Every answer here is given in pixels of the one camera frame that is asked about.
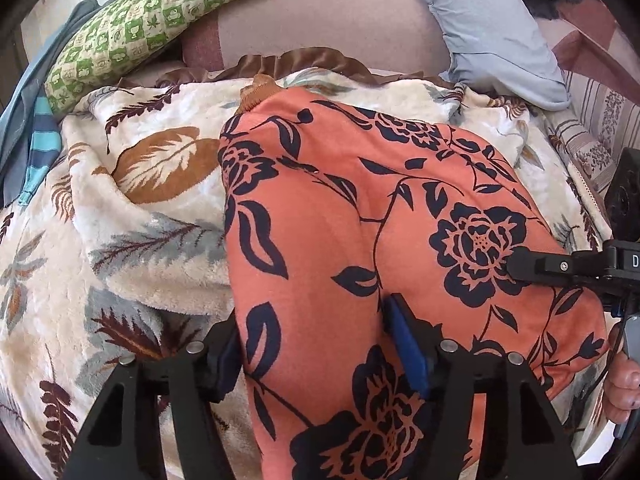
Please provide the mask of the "right hand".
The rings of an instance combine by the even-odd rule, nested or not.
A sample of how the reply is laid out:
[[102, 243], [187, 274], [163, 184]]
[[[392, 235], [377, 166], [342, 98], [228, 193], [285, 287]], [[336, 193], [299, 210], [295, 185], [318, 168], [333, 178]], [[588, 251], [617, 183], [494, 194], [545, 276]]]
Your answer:
[[639, 407], [639, 364], [626, 356], [620, 342], [616, 342], [620, 332], [620, 323], [610, 331], [611, 366], [604, 378], [603, 411], [613, 424], [626, 422], [632, 411]]

